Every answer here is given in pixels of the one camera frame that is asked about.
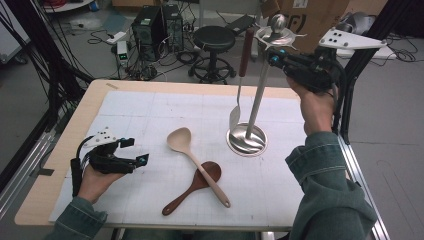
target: metal stand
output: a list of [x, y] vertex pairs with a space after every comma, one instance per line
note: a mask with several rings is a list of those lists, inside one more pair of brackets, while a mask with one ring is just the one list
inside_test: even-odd
[[[255, 38], [265, 44], [265, 50], [270, 47], [293, 47], [292, 43], [298, 35], [285, 27], [286, 20], [284, 16], [277, 14], [272, 18], [271, 27], [259, 29]], [[255, 157], [262, 154], [268, 144], [265, 132], [255, 126], [255, 121], [268, 80], [269, 67], [268, 61], [264, 61], [249, 123], [239, 123], [231, 132], [230, 130], [227, 132], [227, 144], [230, 149], [244, 157]]]

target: round stool seat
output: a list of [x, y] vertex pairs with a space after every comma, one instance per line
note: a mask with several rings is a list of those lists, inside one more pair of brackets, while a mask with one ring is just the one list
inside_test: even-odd
[[194, 32], [194, 44], [208, 52], [222, 53], [234, 46], [234, 33], [220, 26], [205, 26]]

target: spoon handle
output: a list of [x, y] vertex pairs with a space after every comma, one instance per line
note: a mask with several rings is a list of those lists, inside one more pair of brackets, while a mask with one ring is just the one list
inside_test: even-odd
[[197, 158], [190, 151], [187, 151], [186, 154], [191, 158], [191, 160], [193, 160], [194, 164], [196, 164], [197, 169], [199, 169], [206, 182], [208, 182], [209, 186], [212, 188], [219, 201], [221, 201], [221, 203], [224, 204], [224, 206], [226, 206], [227, 208], [231, 207], [231, 203], [227, 195], [225, 195], [224, 191], [222, 191], [218, 184], [216, 184], [216, 182], [211, 178], [211, 176], [209, 176], [209, 174], [200, 164], [199, 160], [197, 160]]
[[181, 194], [179, 197], [177, 197], [176, 199], [174, 199], [172, 202], [170, 202], [168, 205], [166, 205], [163, 210], [162, 210], [162, 214], [164, 216], [168, 216], [169, 214], [171, 214], [175, 209], [177, 209], [177, 207], [184, 201], [184, 199], [194, 191], [195, 189], [193, 189], [192, 187], [190, 187], [189, 189], [187, 189], [183, 194]]

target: human hand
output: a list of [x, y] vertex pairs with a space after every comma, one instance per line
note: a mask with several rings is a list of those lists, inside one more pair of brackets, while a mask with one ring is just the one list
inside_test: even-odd
[[306, 135], [315, 132], [331, 132], [334, 100], [330, 94], [313, 93], [287, 77], [287, 83], [300, 97], [300, 110], [305, 120]]
[[124, 175], [125, 174], [122, 173], [103, 174], [94, 170], [94, 168], [88, 164], [84, 170], [78, 197], [84, 198], [94, 204], [113, 182]]

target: black stool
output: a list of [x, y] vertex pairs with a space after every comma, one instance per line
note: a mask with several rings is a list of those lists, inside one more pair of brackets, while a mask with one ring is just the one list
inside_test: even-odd
[[[200, 79], [200, 83], [203, 83], [204, 81], [209, 83], [223, 81], [226, 85], [227, 81], [225, 79], [228, 76], [235, 77], [237, 73], [227, 61], [218, 58], [217, 55], [228, 51], [234, 46], [236, 42], [234, 33], [224, 27], [205, 26], [199, 28], [194, 33], [193, 37], [194, 44], [196, 44], [196, 46], [200, 49], [210, 52], [210, 56], [208, 58], [197, 60], [188, 71], [188, 75], [190, 77], [196, 75], [196, 77]], [[208, 59], [209, 63], [207, 66], [203, 66], [204, 61]], [[224, 66], [217, 67], [218, 61], [224, 63]]]

